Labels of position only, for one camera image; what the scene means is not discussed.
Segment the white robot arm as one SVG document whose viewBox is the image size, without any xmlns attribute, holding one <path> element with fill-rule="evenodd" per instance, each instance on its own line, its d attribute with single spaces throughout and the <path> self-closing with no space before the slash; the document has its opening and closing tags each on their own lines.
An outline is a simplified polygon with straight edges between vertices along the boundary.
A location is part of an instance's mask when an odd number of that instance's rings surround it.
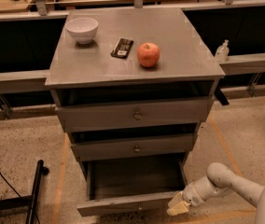
<svg viewBox="0 0 265 224">
<path fill-rule="evenodd" d="M 232 190 L 257 208 L 255 224 L 265 224 L 265 187 L 235 174 L 219 162 L 208 165 L 206 176 L 192 182 L 168 202 L 167 214 L 176 216 L 198 206 L 210 197 Z"/>
</svg>

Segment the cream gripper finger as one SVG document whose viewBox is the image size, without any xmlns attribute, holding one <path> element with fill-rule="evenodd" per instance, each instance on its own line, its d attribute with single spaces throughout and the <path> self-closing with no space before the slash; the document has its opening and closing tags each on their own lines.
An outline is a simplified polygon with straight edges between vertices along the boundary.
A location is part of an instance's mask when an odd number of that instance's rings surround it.
<svg viewBox="0 0 265 224">
<path fill-rule="evenodd" d="M 168 202 L 168 207 L 174 208 L 176 206 L 180 206 L 182 202 L 183 202 L 183 192 L 180 191 L 172 198 L 171 201 Z"/>
<path fill-rule="evenodd" d="M 180 214 L 185 214 L 189 211 L 189 204 L 186 202 L 180 202 L 170 205 L 167 210 L 169 216 L 177 216 Z"/>
</svg>

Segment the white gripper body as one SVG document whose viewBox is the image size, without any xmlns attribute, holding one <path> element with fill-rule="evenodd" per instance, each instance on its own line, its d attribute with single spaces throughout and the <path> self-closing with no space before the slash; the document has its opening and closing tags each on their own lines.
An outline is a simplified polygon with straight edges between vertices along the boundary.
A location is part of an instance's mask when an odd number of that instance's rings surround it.
<svg viewBox="0 0 265 224">
<path fill-rule="evenodd" d="M 208 198 L 216 197 L 223 188 L 216 186 L 207 176 L 186 185 L 183 190 L 183 199 L 192 206 L 203 204 Z"/>
</svg>

